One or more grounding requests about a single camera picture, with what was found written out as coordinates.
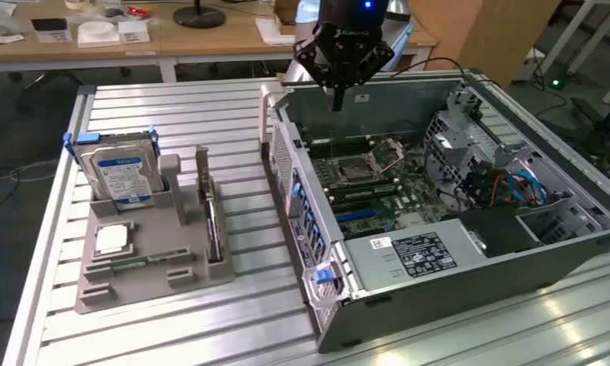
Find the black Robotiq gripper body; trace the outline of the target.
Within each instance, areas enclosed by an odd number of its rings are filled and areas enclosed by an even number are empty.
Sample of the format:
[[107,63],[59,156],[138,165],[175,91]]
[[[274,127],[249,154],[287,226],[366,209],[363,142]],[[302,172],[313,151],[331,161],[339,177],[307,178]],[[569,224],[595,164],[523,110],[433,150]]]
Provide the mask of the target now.
[[386,9],[386,1],[322,1],[319,3],[317,23],[330,23],[335,27],[331,55],[335,74],[338,44],[347,38],[361,36],[382,39]]

